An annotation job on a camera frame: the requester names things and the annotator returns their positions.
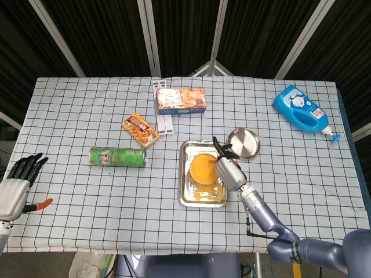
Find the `orange finger tip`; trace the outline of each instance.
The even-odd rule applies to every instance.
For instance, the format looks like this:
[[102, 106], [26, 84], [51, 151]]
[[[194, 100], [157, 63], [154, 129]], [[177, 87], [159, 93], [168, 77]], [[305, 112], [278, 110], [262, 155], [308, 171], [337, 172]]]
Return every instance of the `orange finger tip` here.
[[52, 198], [49, 198], [49, 199], [46, 199], [44, 202], [40, 203], [40, 204], [37, 204], [36, 205], [36, 210], [43, 210], [45, 209], [48, 205], [50, 205], [52, 203], [53, 199]]

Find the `checkered tablecloth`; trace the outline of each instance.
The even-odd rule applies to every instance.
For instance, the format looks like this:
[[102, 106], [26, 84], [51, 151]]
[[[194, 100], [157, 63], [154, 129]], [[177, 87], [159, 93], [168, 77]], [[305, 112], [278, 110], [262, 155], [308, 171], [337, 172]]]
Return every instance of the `checkered tablecloth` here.
[[[49, 157], [28, 201], [54, 202], [14, 222], [7, 251], [101, 251], [170, 254], [265, 252], [246, 236], [243, 205], [230, 192], [222, 208], [184, 207], [177, 198], [179, 148], [219, 141], [235, 127], [261, 138], [260, 154], [240, 161], [250, 184], [300, 237], [341, 243], [369, 223], [345, 139], [335, 84], [236, 76], [169, 78], [168, 87], [205, 88], [204, 114], [173, 116], [174, 134], [147, 150], [145, 168], [91, 166], [90, 147], [138, 148], [121, 128], [137, 112], [155, 127], [151, 78], [39, 78], [9, 167], [22, 157]], [[297, 130], [272, 106], [296, 85], [329, 116], [341, 140]], [[256, 224], [253, 232], [262, 233]]]

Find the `bottle cap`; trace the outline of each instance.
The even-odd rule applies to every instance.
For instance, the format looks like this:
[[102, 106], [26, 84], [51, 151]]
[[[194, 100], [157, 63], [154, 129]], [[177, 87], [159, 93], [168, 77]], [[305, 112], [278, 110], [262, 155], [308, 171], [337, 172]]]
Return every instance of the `bottle cap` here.
[[340, 139], [340, 135], [339, 134], [333, 134], [332, 133], [332, 130], [331, 130], [331, 127], [330, 126], [326, 126], [321, 132], [323, 134], [327, 135], [327, 136], [331, 136], [332, 143], [338, 142], [338, 140]]

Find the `snack box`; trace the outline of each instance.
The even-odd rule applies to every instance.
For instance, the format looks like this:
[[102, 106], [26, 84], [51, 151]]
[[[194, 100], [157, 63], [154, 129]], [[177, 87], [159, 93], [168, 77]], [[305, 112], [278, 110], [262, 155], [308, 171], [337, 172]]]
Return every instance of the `snack box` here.
[[122, 127], [129, 132], [143, 148], [148, 148], [160, 138], [160, 134], [158, 134], [158, 132], [138, 113], [134, 113], [128, 117], [127, 120], [124, 120], [122, 122]]
[[204, 113], [206, 110], [205, 90], [158, 89], [157, 105], [159, 115]]

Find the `orange bowl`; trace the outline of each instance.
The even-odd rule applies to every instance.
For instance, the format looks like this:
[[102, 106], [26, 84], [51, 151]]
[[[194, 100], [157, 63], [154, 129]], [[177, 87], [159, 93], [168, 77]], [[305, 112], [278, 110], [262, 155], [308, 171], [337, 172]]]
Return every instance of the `orange bowl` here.
[[202, 153], [193, 158], [190, 172], [192, 178], [199, 184], [213, 184], [218, 180], [215, 172], [216, 157], [208, 153]]

